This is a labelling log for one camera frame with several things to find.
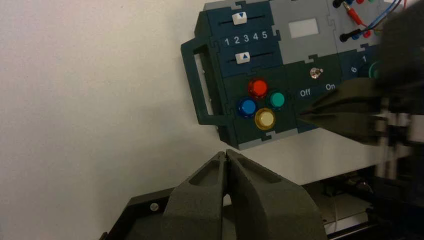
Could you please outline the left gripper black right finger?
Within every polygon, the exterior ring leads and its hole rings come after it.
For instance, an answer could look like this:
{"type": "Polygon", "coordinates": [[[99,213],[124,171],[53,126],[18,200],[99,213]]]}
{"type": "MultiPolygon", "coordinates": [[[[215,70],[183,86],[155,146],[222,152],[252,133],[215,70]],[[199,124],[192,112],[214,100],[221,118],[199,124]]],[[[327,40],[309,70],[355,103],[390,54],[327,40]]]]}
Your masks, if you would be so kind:
{"type": "Polygon", "coordinates": [[[238,240],[325,240],[320,210],[300,185],[228,149],[227,193],[238,240]]]}

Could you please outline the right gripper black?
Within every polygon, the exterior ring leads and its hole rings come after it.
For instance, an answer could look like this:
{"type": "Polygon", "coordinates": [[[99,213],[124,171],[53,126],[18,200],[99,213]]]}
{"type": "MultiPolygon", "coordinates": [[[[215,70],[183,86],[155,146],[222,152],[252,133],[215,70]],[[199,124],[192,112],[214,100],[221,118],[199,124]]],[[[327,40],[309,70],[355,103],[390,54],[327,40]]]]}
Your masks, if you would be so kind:
{"type": "Polygon", "coordinates": [[[424,174],[424,100],[384,97],[375,78],[345,80],[300,112],[299,119],[364,145],[377,145],[375,175],[420,180],[424,174]],[[383,122],[374,115],[380,112],[383,122]]]}

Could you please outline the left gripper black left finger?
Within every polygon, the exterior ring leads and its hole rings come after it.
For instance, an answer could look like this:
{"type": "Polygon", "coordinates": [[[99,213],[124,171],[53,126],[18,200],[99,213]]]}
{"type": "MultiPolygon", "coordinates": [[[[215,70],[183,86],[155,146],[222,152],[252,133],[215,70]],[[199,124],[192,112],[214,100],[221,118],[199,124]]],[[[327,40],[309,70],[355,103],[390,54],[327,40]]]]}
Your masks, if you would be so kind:
{"type": "Polygon", "coordinates": [[[216,153],[171,193],[161,224],[164,240],[220,240],[228,161],[216,153]]]}

